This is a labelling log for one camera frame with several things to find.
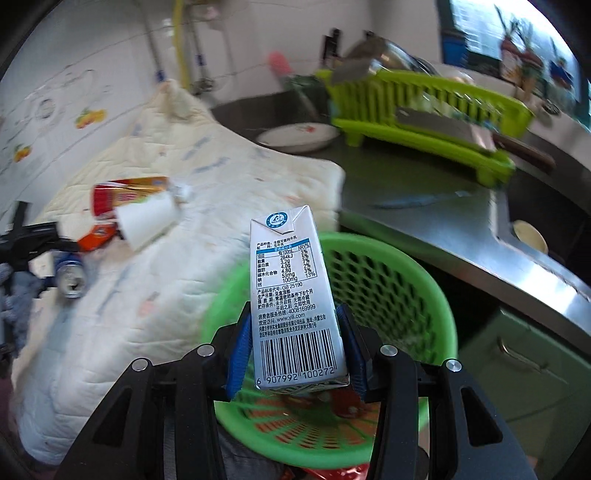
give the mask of white plate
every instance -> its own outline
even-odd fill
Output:
[[[284,153],[307,153],[328,146],[338,136],[339,130],[332,125],[305,123],[272,128],[256,141]]]
[[[523,220],[516,220],[513,222],[513,231],[517,238],[523,243],[548,255],[548,245],[546,244],[546,240],[544,240],[542,234],[539,233],[532,224],[524,222]]]

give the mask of green plastic basket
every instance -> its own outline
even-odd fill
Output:
[[[397,126],[395,112],[400,106],[411,106],[413,99],[428,93],[466,114],[477,123],[488,122],[499,132],[520,137],[534,114],[520,101],[481,87],[405,70],[381,70],[377,75],[358,82],[331,85],[330,70],[319,70],[337,107],[334,126],[347,135],[347,143],[361,145],[364,137],[373,137],[415,148],[454,160],[476,170],[476,178],[486,187],[497,181],[507,182],[515,164],[503,150],[491,155],[422,132]]]
[[[361,325],[375,328],[414,359],[441,364],[457,355],[457,335],[447,300],[433,278],[412,258],[383,242],[350,233],[320,235],[335,303],[347,303]],[[228,279],[206,315],[202,340],[237,321],[250,296],[249,265]],[[278,462],[334,469],[369,462],[379,405],[359,419],[332,414],[328,404],[297,408],[285,395],[256,390],[252,359],[235,399],[216,403],[216,415],[235,438]],[[419,428],[428,405],[419,406]]]

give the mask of blue logo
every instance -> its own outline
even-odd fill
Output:
[[[287,214],[285,212],[272,213],[267,217],[267,227],[279,228],[287,221]]]

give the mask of white quilt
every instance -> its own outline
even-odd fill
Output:
[[[329,161],[277,153],[236,135],[171,82],[131,133],[90,161],[37,220],[59,220],[62,235],[80,238],[94,224],[95,183],[149,175],[193,187],[182,220],[137,254],[120,239],[88,254],[84,298],[67,304],[53,289],[35,301],[12,380],[18,433],[40,462],[61,462],[133,359],[168,362],[198,344],[224,278],[247,259],[251,218],[308,204],[318,228],[334,230],[344,177]],[[44,261],[34,270],[47,268]]]

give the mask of milk carton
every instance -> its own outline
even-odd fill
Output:
[[[349,384],[309,206],[251,221],[251,312],[257,388],[294,394]]]

